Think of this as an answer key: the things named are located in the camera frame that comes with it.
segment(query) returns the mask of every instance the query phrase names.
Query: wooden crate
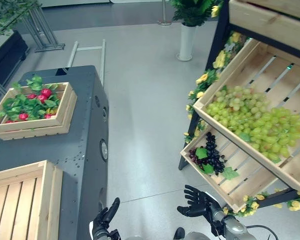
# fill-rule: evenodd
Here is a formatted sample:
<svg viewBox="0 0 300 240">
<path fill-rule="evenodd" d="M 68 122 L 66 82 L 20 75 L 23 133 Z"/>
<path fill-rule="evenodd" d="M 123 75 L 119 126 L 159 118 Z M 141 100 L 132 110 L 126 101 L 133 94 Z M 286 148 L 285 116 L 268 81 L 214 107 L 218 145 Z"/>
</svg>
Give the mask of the wooden crate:
<svg viewBox="0 0 300 240">
<path fill-rule="evenodd" d="M 57 240 L 63 172 L 40 161 L 0 171 L 0 240 Z"/>
<path fill-rule="evenodd" d="M 241 0 L 281 13 L 285 13 L 300 19 L 300 0 Z"/>
<path fill-rule="evenodd" d="M 69 82 L 57 83 L 58 87 L 56 88 L 56 92 L 58 97 L 61 97 L 61 101 L 56 112 L 56 115 L 51 116 L 49 119 L 38 119 L 31 121 L 19 121 L 13 123 L 5 123 L 6 117 L 0 117 L 0 133 L 6 131 L 16 131 L 16 130 L 25 130 L 25 129 L 35 129 L 42 127 L 52 127 L 52 126 L 60 126 L 63 122 L 66 109 L 68 106 L 68 102 L 70 99 L 70 95 L 73 91 Z M 31 89 L 28 86 L 24 86 L 21 88 L 22 93 L 27 95 L 32 93 Z M 14 98 L 18 92 L 14 88 L 10 88 L 8 92 L 5 94 L 3 99 L 0 102 L 0 111 L 3 109 L 3 103 L 8 98 Z"/>
<path fill-rule="evenodd" d="M 282 0 L 262 2 L 273 3 L 282 2 Z M 295 1 L 290 1 L 290 5 L 296 6 Z M 300 50 L 300 20 L 238 0 L 229 1 L 229 15 L 232 24 Z"/>
<path fill-rule="evenodd" d="M 75 110 L 76 101 L 77 101 L 77 95 L 74 91 L 72 91 L 61 125 L 0 132 L 0 139 L 12 140 L 12 139 L 32 138 L 32 137 L 40 137 L 40 136 L 48 136 L 48 135 L 56 135 L 56 134 L 67 134 L 70 129 L 70 124 Z"/>
<path fill-rule="evenodd" d="M 255 79 L 254 84 L 257 92 L 264 92 L 288 65 L 294 63 L 293 68 L 266 95 L 271 101 L 270 107 L 276 107 L 292 89 L 300 84 L 300 59 L 254 39 L 242 48 L 222 71 L 219 81 L 212 84 L 193 107 L 201 118 L 213 128 L 290 187 L 300 191 L 300 152 L 297 151 L 300 149 L 300 139 L 297 141 L 296 147 L 289 148 L 291 156 L 282 158 L 281 162 L 275 164 L 206 113 L 206 107 L 213 101 L 215 92 L 221 90 L 224 85 L 229 87 L 245 86 L 274 55 L 277 56 L 275 60 Z M 290 109 L 292 113 L 300 113 L 300 89 L 283 106 Z"/>
<path fill-rule="evenodd" d="M 227 180 L 221 173 L 219 173 L 219 176 L 215 174 L 205 174 L 198 165 L 191 160 L 189 150 L 200 146 L 205 147 L 207 132 L 211 132 L 215 135 L 216 148 L 220 152 L 220 155 L 225 155 L 225 160 L 227 160 L 224 164 L 225 167 L 232 167 L 232 169 L 239 173 L 239 176 Z M 215 189 L 226 203 L 237 212 L 246 205 L 243 201 L 245 195 L 255 196 L 277 179 L 270 171 L 249 157 L 248 154 L 211 126 L 208 126 L 198 138 L 192 140 L 181 151 L 181 155 Z"/>
</svg>

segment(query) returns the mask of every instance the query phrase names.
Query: black shelf frame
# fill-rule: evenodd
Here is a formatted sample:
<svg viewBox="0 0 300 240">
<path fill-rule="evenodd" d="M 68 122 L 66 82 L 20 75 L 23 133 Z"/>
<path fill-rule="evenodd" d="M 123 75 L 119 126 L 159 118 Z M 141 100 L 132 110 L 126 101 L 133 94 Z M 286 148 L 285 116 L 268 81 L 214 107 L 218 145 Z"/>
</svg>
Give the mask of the black shelf frame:
<svg viewBox="0 0 300 240">
<path fill-rule="evenodd" d="M 251 31 L 249 29 L 240 27 L 238 25 L 234 25 L 230 23 L 229 21 L 229 0 L 224 0 L 223 7 L 219 14 L 219 20 L 218 24 L 215 30 L 212 46 L 210 49 L 209 57 L 205 66 L 205 69 L 213 69 L 213 62 L 217 58 L 219 52 L 224 48 L 224 45 L 230 35 L 231 31 L 236 31 L 238 33 L 241 33 L 245 36 L 251 37 L 253 39 L 256 39 L 260 42 L 263 42 L 265 44 L 271 45 L 277 49 L 280 49 L 286 53 L 289 53 L 291 55 L 294 55 L 298 58 L 300 58 L 300 50 L 291 47 L 289 45 L 286 45 L 282 42 L 276 41 L 272 38 L 269 38 L 267 36 L 261 35 L 259 33 L 256 33 L 254 31 Z M 196 111 L 193 111 L 192 118 L 190 121 L 188 133 L 193 136 L 197 124 L 200 120 L 199 115 Z M 180 158 L 179 162 L 179 170 L 181 171 L 185 166 L 187 166 L 189 163 L 185 160 L 183 156 Z M 287 188 L 285 190 L 273 193 L 269 196 L 267 196 L 264 200 L 258 200 L 259 208 L 268 207 L 274 204 L 279 204 L 283 202 L 287 202 L 290 200 L 298 199 L 299 195 L 297 194 L 297 191 L 292 188 Z"/>
</svg>

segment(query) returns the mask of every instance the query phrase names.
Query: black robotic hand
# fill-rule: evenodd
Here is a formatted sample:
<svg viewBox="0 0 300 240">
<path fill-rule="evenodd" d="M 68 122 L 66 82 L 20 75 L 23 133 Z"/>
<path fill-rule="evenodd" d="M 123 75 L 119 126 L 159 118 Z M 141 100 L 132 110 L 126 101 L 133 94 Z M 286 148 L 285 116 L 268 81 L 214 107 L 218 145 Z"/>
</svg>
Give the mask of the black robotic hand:
<svg viewBox="0 0 300 240">
<path fill-rule="evenodd" d="M 103 236 L 108 236 L 109 223 L 115 216 L 120 205 L 120 199 L 117 197 L 110 209 L 104 208 L 93 220 L 92 236 L 94 240 L 100 239 Z"/>
<path fill-rule="evenodd" d="M 185 185 L 185 188 L 185 198 L 188 199 L 189 206 L 178 206 L 178 212 L 187 217 L 204 216 L 211 225 L 211 232 L 215 236 L 222 234 L 223 224 L 213 221 L 213 211 L 222 211 L 219 203 L 205 192 L 192 186 Z"/>
</svg>

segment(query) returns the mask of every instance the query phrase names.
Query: white planter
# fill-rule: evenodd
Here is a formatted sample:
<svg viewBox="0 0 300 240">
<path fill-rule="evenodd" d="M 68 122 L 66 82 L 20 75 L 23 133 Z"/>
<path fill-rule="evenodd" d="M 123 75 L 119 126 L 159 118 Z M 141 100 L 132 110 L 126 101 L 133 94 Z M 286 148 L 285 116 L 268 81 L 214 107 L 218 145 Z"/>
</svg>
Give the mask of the white planter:
<svg viewBox="0 0 300 240">
<path fill-rule="evenodd" d="M 176 55 L 178 60 L 187 62 L 192 59 L 196 30 L 196 26 L 185 26 L 181 24 L 180 52 Z"/>
</svg>

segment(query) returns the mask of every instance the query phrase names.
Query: grape bunch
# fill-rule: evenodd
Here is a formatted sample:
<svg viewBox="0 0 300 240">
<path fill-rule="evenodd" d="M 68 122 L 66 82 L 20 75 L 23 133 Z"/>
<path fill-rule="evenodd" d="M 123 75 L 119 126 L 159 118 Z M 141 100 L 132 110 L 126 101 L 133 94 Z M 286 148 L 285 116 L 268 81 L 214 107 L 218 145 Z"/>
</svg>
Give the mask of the grape bunch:
<svg viewBox="0 0 300 240">
<path fill-rule="evenodd" d="M 235 86 L 215 93 L 206 112 L 274 163 L 290 156 L 300 139 L 300 115 L 284 107 L 269 108 L 264 93 Z"/>
<path fill-rule="evenodd" d="M 207 138 L 206 138 L 206 154 L 207 157 L 201 158 L 199 159 L 198 156 L 196 155 L 196 148 L 193 150 L 190 150 L 190 158 L 192 159 L 192 161 L 197 164 L 199 166 L 199 168 L 201 170 L 204 171 L 204 165 L 211 165 L 213 167 L 213 171 L 215 173 L 216 176 L 219 175 L 219 173 L 223 173 L 224 172 L 224 168 L 225 168 L 225 162 L 226 161 L 221 161 L 221 159 L 225 158 L 225 155 L 221 155 L 219 154 L 219 151 L 216 150 L 216 136 L 212 135 L 211 132 L 207 133 Z"/>
</svg>

